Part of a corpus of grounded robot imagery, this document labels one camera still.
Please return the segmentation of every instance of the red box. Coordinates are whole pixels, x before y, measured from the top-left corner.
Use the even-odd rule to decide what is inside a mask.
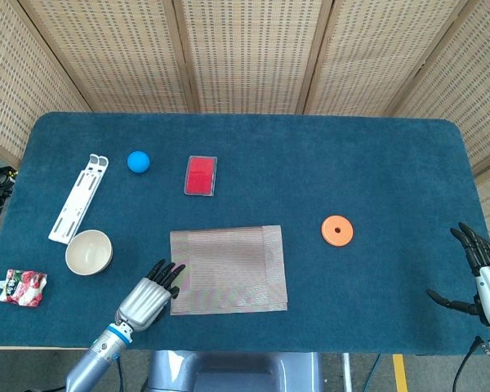
[[[185,194],[212,196],[216,179],[216,157],[189,157],[185,176]]]

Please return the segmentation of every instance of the black cable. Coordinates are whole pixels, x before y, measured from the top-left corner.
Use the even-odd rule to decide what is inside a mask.
[[[141,386],[141,388],[140,388],[140,392],[146,392],[146,390],[147,390],[147,385],[148,385],[148,384],[149,384],[149,378],[147,377],[147,378],[145,379],[144,384],[143,384],[143,385]]]
[[[367,381],[365,381],[363,392],[368,392],[368,386],[370,385],[370,380],[372,379],[372,376],[374,376],[374,372],[376,371],[377,364],[379,363],[380,359],[381,359],[381,354],[378,354],[376,357],[376,361],[374,361],[374,364],[372,365],[372,369],[370,369],[370,373],[368,373],[368,379]]]
[[[56,392],[57,390],[64,390],[65,385],[61,386],[60,388],[53,388],[52,390],[43,390],[42,392]]]
[[[459,376],[461,375],[461,372],[465,367],[466,361],[468,361],[468,358],[470,358],[470,356],[474,353],[475,349],[477,349],[482,344],[483,339],[481,339],[481,336],[476,336],[474,342],[468,350],[468,353],[466,353],[465,357],[463,358],[463,362],[461,362],[461,365],[459,365],[459,369],[457,369],[456,377],[454,378],[454,383],[452,385],[452,392],[456,392],[457,380],[459,379]]]
[[[11,180],[11,176],[8,170],[0,169],[0,190],[11,188],[15,184]]]
[[[118,375],[120,376],[120,392],[123,392],[122,362],[120,361],[120,357],[116,359],[116,363],[118,364]]]
[[[61,386],[60,388],[54,388],[52,390],[43,390],[42,392],[56,392],[57,390],[64,390],[64,389],[65,389],[65,385]]]

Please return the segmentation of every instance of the blue ball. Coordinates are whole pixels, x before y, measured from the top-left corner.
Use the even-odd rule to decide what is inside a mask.
[[[149,168],[149,155],[143,151],[134,151],[127,157],[127,165],[133,172],[143,173]]]

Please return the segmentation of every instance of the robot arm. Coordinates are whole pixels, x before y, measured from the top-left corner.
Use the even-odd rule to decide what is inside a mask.
[[[427,294],[445,308],[479,316],[481,323],[490,327],[490,243],[463,223],[459,224],[459,228],[461,231],[450,229],[450,232],[463,246],[470,270],[474,275],[477,286],[474,303],[450,301],[433,290],[427,290]],[[490,342],[488,347],[483,345],[483,348],[490,355]]]
[[[144,331],[158,319],[171,297],[176,298],[178,287],[172,282],[185,268],[174,268],[174,263],[162,269],[165,260],[159,261],[118,307],[111,323],[96,339],[91,348],[71,370],[65,382],[67,392],[87,392],[107,372],[123,350],[131,343],[133,332]]]

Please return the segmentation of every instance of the white bracket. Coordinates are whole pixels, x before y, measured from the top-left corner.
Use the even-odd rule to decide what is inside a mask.
[[[55,225],[52,226],[49,239],[67,244],[74,237],[108,165],[109,160],[106,157],[90,155],[87,167],[80,172]]]

